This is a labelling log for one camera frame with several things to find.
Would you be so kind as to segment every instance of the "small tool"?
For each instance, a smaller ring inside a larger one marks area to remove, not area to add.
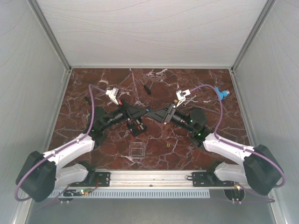
[[[190,102],[191,102],[195,97],[197,97],[197,96],[198,96],[198,94],[196,93],[196,94],[194,95],[194,97],[191,97],[191,99],[187,100],[186,103],[182,104],[182,107],[185,107],[188,103],[190,103]]]
[[[146,92],[147,92],[148,94],[151,94],[150,88],[149,88],[147,85],[145,85],[145,84],[143,83],[143,81],[141,81],[141,79],[139,79],[139,80],[140,80],[140,82],[142,83],[143,87],[145,88]]]
[[[88,98],[88,97],[84,97],[84,100],[85,100],[85,102],[88,103],[90,106],[92,105],[92,102],[91,102],[90,98]]]
[[[220,100],[222,100],[223,98],[227,97],[228,95],[230,95],[230,92],[228,90],[224,90],[222,92],[220,92],[218,87],[215,87],[216,91],[218,92],[219,96],[220,96]]]
[[[176,107],[180,106],[181,103],[183,103],[186,100],[186,96],[190,95],[190,90],[185,90],[185,91],[181,91],[178,90],[176,91],[176,95],[178,97],[178,104]]]

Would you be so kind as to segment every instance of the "screwdriver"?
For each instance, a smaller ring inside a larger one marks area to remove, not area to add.
[[[143,87],[145,88],[146,92],[148,92],[148,94],[151,94],[151,91],[150,91],[149,87],[148,87],[147,85],[145,85],[145,84],[143,83],[143,81],[141,81],[141,79],[139,79],[139,80],[140,80],[140,82],[142,83]]]

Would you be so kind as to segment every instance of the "black cover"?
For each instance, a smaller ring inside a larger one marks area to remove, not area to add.
[[[264,155],[280,167],[266,146],[259,145],[254,148],[254,151]],[[249,157],[245,157],[243,165],[249,186],[261,195],[268,195],[281,178],[275,167],[257,155],[251,154]]]
[[[27,157],[15,183],[18,184],[21,178],[42,159],[44,159],[43,154],[38,151],[32,152]],[[53,191],[56,181],[55,176],[55,162],[46,160],[24,180],[21,189],[36,202],[41,202]]]
[[[209,171],[192,172],[191,178],[194,187],[227,187],[231,188],[235,185],[233,181],[221,181],[214,173]]]
[[[156,121],[163,123],[166,118],[167,112],[168,112],[170,106],[172,106],[172,105],[174,105],[174,104],[171,103],[167,107],[163,108],[162,110],[148,112],[147,115],[150,116],[151,118],[155,119]]]
[[[130,114],[133,120],[141,118],[143,115],[147,113],[147,110],[131,106],[124,100],[121,100],[121,102],[126,107],[128,113]]]

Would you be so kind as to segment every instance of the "white plastic part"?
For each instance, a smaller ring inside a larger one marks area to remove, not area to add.
[[[223,137],[220,137],[220,139],[224,140],[226,142],[230,142],[235,145],[241,146],[244,149],[249,149],[249,150],[254,151],[252,146],[244,146],[244,145],[238,144],[234,141],[225,139]],[[236,162],[237,164],[239,164],[242,167],[243,167],[244,158],[246,156],[251,155],[251,153],[249,153],[249,152],[244,152],[234,146],[231,146],[229,144],[226,144],[226,143],[223,143],[222,141],[217,140],[214,136],[214,133],[209,134],[206,137],[206,140],[203,142],[203,144],[207,151],[222,155],[225,158],[228,158],[228,159]]]
[[[112,100],[112,102],[114,102],[116,105],[118,105],[118,102],[116,99],[117,93],[118,93],[117,88],[113,88],[112,90],[106,90],[106,95],[108,95],[109,98]]]
[[[63,168],[56,173],[54,189],[66,186],[70,183],[81,182],[85,180],[87,174],[87,169],[78,163],[72,167]]]
[[[55,152],[57,150],[59,150],[61,147],[65,146],[66,144],[69,144],[70,142],[64,144],[63,146],[60,146],[56,149],[53,149],[51,151],[45,152],[44,157],[50,155],[50,154],[54,154],[54,156],[52,156],[51,158],[49,158],[49,161],[54,161],[56,164],[56,173],[58,173],[58,171],[64,167],[66,164],[68,164],[69,162],[73,161],[74,159],[76,159],[78,156],[84,154],[84,153],[88,153],[90,151],[93,150],[94,147],[94,141],[92,140],[92,138],[88,135],[86,136],[84,139],[82,139],[81,141],[77,141],[78,139],[82,138],[84,136],[84,134],[80,134],[77,138],[75,138],[74,140],[70,141],[73,142],[75,141],[76,143],[74,143],[73,145],[65,148],[64,150],[62,150],[60,153],[55,154]]]
[[[244,166],[231,165],[223,162],[216,167],[214,173],[221,181],[234,181],[241,184],[248,184]]]
[[[190,90],[185,90],[185,91],[176,91],[177,97],[178,97],[178,104],[177,107],[180,106],[185,100],[186,96],[190,95]]]

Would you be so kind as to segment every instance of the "metal corner post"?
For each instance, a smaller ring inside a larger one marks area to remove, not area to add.
[[[236,70],[237,67],[240,65],[245,52],[247,51],[247,49],[249,48],[250,44],[252,43],[252,41],[254,40],[254,38],[256,37],[258,31],[260,30],[261,26],[263,25],[263,22],[265,21],[268,13],[271,11],[274,3],[276,2],[276,0],[267,0],[266,4],[264,5],[260,15],[257,18],[257,21],[255,22],[252,30],[250,31],[246,41],[244,42],[233,66],[232,66],[232,70]]]
[[[255,134],[254,134],[254,131],[253,131],[253,128],[252,128],[251,121],[250,121],[250,119],[248,117],[248,114],[246,112],[246,107],[245,107],[245,104],[244,104],[244,101],[243,101],[243,98],[242,98],[242,95],[241,95],[241,92],[240,92],[240,87],[239,87],[237,78],[235,76],[235,71],[229,70],[229,73],[230,73],[230,77],[231,77],[232,82],[233,82],[233,86],[234,86],[234,89],[235,89],[235,94],[236,94],[238,104],[239,104],[239,107],[240,107],[240,110],[241,110],[241,115],[242,115],[242,118],[243,118],[243,121],[244,121],[244,125],[245,125],[247,135],[248,135],[248,140],[249,140],[249,142],[252,146],[257,146]]]
[[[63,51],[61,50],[58,41],[55,37],[55,35],[53,34],[53,31],[50,27],[50,25],[48,24],[39,4],[37,3],[36,0],[28,0],[28,3],[30,4],[33,12],[35,13],[36,17],[38,18],[42,28],[44,29],[44,31],[46,32],[52,46],[54,47],[56,53],[58,54],[60,60],[62,61],[62,63],[64,64],[65,68],[70,70],[71,66],[68,63]]]

